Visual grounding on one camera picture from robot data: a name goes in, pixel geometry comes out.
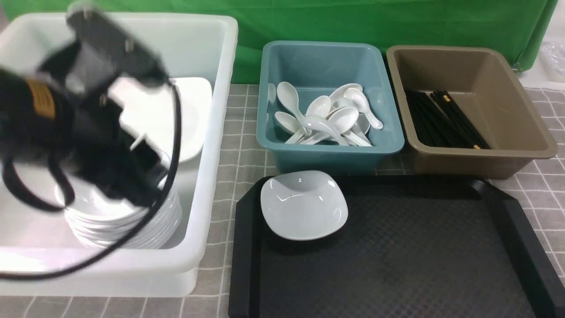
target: brown plastic bin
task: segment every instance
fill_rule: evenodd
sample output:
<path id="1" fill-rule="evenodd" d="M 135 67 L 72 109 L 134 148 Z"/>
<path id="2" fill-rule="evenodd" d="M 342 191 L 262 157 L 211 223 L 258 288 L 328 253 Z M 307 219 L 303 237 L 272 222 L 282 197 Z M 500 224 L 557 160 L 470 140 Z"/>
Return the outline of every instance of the brown plastic bin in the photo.
<path id="1" fill-rule="evenodd" d="M 394 46 L 390 75 L 419 174 L 506 179 L 534 159 L 552 158 L 557 144 L 500 53 L 481 48 Z M 429 147 L 418 140 L 405 89 L 446 90 L 492 149 Z"/>

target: robotic arm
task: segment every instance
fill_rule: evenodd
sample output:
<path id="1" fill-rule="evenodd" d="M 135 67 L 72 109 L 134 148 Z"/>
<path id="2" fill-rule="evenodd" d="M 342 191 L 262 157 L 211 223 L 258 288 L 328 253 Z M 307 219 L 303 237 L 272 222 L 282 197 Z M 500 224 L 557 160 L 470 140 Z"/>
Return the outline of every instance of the robotic arm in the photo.
<path id="1" fill-rule="evenodd" d="M 75 40 L 48 57 L 32 76 L 0 69 L 0 160 L 2 179 L 20 201 L 60 212 L 75 198 L 66 174 L 98 187 L 107 197 L 148 207 L 145 217 L 114 245 L 68 269 L 44 274 L 0 273 L 0 279 L 42 280 L 87 267 L 133 238 L 157 213 L 171 189 L 180 153 L 180 99 L 160 61 L 100 11 L 86 7 L 67 17 Z M 122 108 L 107 95 L 122 75 L 145 86 L 169 85 L 175 96 L 175 137 L 169 169 L 145 141 L 120 127 Z M 14 162 L 47 167 L 65 206 L 36 197 Z M 159 182 L 168 178 L 160 190 Z"/>

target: blue plastic bin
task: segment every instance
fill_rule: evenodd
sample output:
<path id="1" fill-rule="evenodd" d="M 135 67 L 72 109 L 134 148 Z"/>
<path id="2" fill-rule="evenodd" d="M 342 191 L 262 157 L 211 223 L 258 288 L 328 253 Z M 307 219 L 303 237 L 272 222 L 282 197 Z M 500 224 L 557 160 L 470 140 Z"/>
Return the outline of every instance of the blue plastic bin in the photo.
<path id="1" fill-rule="evenodd" d="M 285 144 L 289 135 L 275 122 L 286 111 L 276 98 L 276 86 L 287 81 L 299 96 L 300 110 L 320 95 L 330 95 L 347 83 L 358 83 L 384 129 L 369 132 L 373 147 Z M 399 152 L 404 135 L 385 63 L 379 50 L 367 44 L 275 41 L 263 49 L 257 141 L 273 153 L 283 173 L 321 170 L 333 174 L 374 174 L 384 156 Z"/>

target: black cable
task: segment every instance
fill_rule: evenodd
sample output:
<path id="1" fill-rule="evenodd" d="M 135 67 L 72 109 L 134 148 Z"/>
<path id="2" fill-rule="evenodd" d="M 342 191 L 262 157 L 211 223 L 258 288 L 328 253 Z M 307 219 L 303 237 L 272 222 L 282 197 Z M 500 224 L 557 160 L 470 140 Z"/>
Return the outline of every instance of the black cable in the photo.
<path id="1" fill-rule="evenodd" d="M 49 280 L 52 278 L 58 278 L 65 275 L 72 274 L 77 272 L 81 269 L 84 269 L 100 260 L 104 257 L 108 256 L 118 248 L 122 247 L 126 244 L 130 239 L 137 235 L 157 214 L 161 205 L 167 199 L 167 196 L 171 190 L 173 182 L 175 181 L 175 175 L 177 173 L 177 169 L 179 167 L 179 155 L 180 155 L 180 139 L 181 139 L 181 105 L 180 105 L 180 96 L 179 90 L 177 86 L 175 86 L 170 81 L 167 82 L 167 85 L 171 87 L 173 91 L 173 95 L 175 96 L 175 134 L 173 138 L 173 154 L 171 158 L 171 166 L 169 167 L 169 173 L 167 175 L 167 180 L 163 186 L 163 191 L 161 192 L 161 197 L 157 199 L 155 204 L 149 208 L 147 214 L 143 216 L 143 218 L 139 221 L 139 223 L 134 226 L 128 234 L 125 234 L 122 238 L 114 242 L 111 246 L 107 249 L 103 250 L 102 252 L 92 256 L 91 258 L 84 260 L 78 264 L 72 265 L 66 269 L 57 270 L 54 272 L 47 272 L 41 274 L 15 274 L 10 272 L 0 272 L 0 280 L 11 280 L 11 281 L 41 281 L 41 280 Z"/>

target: black chopsticks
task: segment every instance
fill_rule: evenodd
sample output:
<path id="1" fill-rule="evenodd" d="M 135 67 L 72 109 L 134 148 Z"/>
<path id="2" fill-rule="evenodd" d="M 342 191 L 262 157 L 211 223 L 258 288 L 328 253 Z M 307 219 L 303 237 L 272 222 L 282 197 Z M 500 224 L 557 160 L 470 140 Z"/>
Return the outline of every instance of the black chopsticks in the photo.
<path id="1" fill-rule="evenodd" d="M 418 139 L 430 147 L 490 149 L 447 91 L 406 90 Z"/>

